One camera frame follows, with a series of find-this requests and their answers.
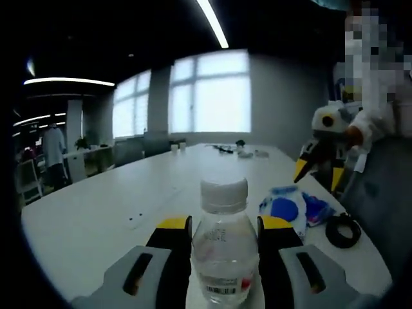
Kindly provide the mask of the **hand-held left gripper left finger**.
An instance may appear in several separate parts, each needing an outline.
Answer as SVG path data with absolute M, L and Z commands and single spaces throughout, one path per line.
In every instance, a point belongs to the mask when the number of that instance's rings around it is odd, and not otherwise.
M 185 308 L 191 275 L 192 217 L 168 218 L 104 273 L 73 308 Z

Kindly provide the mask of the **person's right hand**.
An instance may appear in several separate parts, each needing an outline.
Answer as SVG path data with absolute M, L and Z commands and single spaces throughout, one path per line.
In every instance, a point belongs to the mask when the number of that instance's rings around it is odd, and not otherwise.
M 363 144 L 364 139 L 362 132 L 356 126 L 348 126 L 344 132 L 344 135 L 348 149 L 354 146 L 361 146 Z

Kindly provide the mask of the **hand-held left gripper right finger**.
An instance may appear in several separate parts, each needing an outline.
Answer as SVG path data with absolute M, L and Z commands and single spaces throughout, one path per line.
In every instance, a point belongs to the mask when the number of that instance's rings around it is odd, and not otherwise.
M 257 217 L 259 275 L 266 308 L 355 308 L 360 293 L 344 269 L 314 245 L 303 245 L 284 219 Z

